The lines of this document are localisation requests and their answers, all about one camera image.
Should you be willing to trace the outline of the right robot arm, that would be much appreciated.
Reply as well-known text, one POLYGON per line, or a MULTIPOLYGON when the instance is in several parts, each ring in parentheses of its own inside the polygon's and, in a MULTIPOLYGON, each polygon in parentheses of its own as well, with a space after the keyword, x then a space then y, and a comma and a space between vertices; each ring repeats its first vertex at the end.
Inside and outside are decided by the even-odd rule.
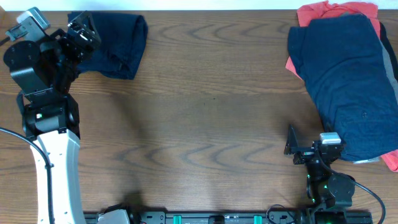
POLYGON ((285 155, 293 155, 295 165, 307 169, 307 197, 312 205, 297 215, 298 223, 347 223, 345 209, 352 206, 355 185, 351 177, 331 171, 343 150, 336 132, 321 133, 309 147, 300 147, 293 126, 288 127, 285 155))

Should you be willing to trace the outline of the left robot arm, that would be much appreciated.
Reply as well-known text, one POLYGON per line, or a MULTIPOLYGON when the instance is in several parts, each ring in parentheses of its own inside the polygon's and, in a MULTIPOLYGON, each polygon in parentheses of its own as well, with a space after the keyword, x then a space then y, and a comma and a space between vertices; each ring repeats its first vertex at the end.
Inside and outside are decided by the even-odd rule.
POLYGON ((92 214, 83 211, 78 176, 80 116, 69 89, 77 66, 100 46, 92 15, 82 12, 48 34, 50 24, 36 8, 17 18, 6 32, 12 45, 4 63, 19 85, 17 105, 24 132, 19 138, 33 153, 37 174, 39 223, 131 223, 126 207, 92 214))

